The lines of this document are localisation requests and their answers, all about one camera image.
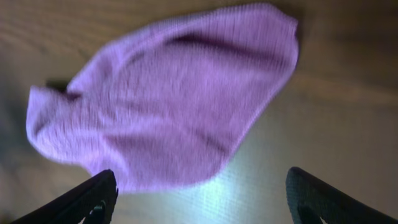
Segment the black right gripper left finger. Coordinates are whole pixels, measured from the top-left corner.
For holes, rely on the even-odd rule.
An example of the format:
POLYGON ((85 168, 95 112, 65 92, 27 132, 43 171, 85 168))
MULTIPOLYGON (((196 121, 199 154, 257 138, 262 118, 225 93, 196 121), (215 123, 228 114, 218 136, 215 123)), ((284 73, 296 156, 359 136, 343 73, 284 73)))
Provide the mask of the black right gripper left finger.
POLYGON ((117 197, 114 172, 104 170, 12 224, 110 224, 117 197))

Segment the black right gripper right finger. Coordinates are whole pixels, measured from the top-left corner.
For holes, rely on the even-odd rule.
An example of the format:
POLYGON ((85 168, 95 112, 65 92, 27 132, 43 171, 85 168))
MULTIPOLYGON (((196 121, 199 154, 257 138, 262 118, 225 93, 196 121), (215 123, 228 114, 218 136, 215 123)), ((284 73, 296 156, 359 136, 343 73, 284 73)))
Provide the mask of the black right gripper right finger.
POLYGON ((299 167, 289 169, 285 187, 294 224, 397 224, 299 167))

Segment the purple microfiber cloth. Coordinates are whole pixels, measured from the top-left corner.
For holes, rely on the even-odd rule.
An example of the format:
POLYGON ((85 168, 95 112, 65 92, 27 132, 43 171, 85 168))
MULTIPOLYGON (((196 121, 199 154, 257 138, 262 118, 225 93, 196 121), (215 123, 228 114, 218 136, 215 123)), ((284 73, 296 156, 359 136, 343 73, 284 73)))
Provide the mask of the purple microfiber cloth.
POLYGON ((291 77, 297 25, 268 3, 150 24, 105 45, 65 91, 33 86, 27 138, 47 159, 112 170, 123 193, 203 182, 291 77))

